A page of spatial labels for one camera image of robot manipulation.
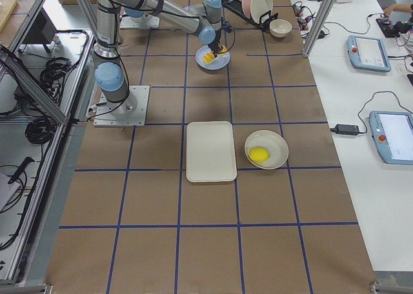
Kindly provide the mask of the person hand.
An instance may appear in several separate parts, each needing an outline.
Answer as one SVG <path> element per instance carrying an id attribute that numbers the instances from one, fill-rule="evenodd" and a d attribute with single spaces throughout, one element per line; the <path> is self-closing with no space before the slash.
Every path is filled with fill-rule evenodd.
<path id="1" fill-rule="evenodd" d="M 386 8 L 383 10 L 383 13 L 384 13 L 386 16 L 389 16 L 392 12 L 398 11 L 398 10 L 399 10 L 399 4 L 393 4 L 393 5 L 390 5 L 390 6 L 386 7 Z"/>

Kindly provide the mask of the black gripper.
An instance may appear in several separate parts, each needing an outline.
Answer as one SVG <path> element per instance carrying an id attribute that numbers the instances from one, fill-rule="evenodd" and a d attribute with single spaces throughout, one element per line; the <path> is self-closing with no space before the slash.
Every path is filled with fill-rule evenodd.
<path id="1" fill-rule="evenodd" d="M 223 50 L 219 39 L 214 39 L 210 44 L 208 44 L 208 47 L 213 54 L 220 54 Z"/>

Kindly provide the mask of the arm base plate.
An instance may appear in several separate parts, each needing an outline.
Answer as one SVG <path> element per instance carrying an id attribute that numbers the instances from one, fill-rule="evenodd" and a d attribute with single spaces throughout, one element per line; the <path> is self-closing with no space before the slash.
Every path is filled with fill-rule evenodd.
<path id="1" fill-rule="evenodd" d="M 129 127 L 144 126 L 149 99 L 149 86 L 130 86 L 130 93 L 126 101 L 111 112 L 117 105 L 107 102 L 103 93 L 100 95 L 100 103 L 97 107 L 93 125 L 96 127 Z"/>
<path id="2" fill-rule="evenodd" d="M 160 19 L 152 15 L 131 17 L 124 15 L 121 18 L 120 29 L 124 30 L 150 30 L 159 28 Z"/>

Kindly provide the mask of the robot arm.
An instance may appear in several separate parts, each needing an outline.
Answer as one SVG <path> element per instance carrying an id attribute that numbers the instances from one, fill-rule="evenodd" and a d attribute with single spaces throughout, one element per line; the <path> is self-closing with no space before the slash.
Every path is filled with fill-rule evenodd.
<path id="1" fill-rule="evenodd" d="M 118 52 L 120 11 L 139 9 L 145 0 L 97 0 L 97 44 L 94 45 L 95 79 L 111 114 L 130 115 L 137 107 Z"/>
<path id="2" fill-rule="evenodd" d="M 145 0 L 139 7 L 128 6 L 126 9 L 158 17 L 196 36 L 202 44 L 209 47 L 213 57 L 225 52 L 221 44 L 223 29 L 221 0 L 203 0 L 202 3 L 185 7 L 171 0 Z"/>

